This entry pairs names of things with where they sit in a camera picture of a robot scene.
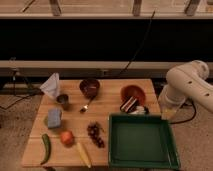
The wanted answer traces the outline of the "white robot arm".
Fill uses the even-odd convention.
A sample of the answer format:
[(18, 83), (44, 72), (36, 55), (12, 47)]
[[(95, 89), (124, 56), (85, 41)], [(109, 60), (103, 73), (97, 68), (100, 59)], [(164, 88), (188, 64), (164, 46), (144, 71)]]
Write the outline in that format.
[(213, 113), (213, 85), (206, 82), (208, 76), (209, 67), (200, 60), (171, 68), (158, 97), (162, 118), (170, 120), (187, 98)]

